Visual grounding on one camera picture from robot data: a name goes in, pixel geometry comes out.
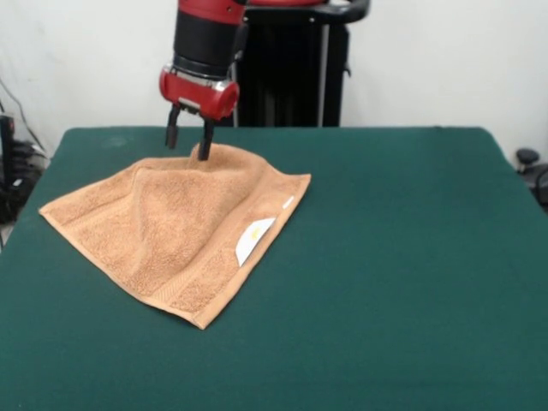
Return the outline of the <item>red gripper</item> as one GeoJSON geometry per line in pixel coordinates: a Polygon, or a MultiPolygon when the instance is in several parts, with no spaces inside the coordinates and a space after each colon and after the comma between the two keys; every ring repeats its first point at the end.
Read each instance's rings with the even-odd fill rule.
{"type": "Polygon", "coordinates": [[[239,98],[238,84],[227,79],[211,80],[195,77],[175,69],[174,66],[166,65],[160,72],[159,89],[162,96],[173,104],[168,115],[165,145],[169,149],[176,147],[177,120],[182,107],[205,118],[198,160],[206,161],[213,141],[214,121],[222,120],[232,114],[239,98]]]}

